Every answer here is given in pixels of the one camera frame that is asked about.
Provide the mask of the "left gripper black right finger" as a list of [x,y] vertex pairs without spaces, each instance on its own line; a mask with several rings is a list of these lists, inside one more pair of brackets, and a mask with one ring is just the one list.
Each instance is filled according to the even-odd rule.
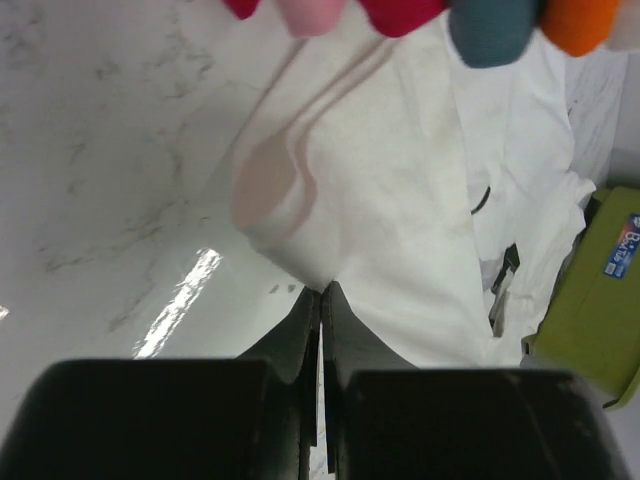
[[338,479],[626,479],[585,384],[562,370],[420,369],[321,296],[327,466]]

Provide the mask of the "white t shirt robot print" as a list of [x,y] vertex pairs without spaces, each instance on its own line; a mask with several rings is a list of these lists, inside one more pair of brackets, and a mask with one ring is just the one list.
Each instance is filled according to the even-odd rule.
[[423,366],[516,366],[584,229],[567,59],[464,65],[440,15],[389,39],[348,7],[293,55],[233,160],[231,213],[306,286]]

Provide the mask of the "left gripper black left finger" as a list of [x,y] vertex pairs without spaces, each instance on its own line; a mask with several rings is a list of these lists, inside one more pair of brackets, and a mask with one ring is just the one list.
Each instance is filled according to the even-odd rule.
[[5,479],[305,479],[316,443],[320,295],[234,359],[84,359],[33,383]]

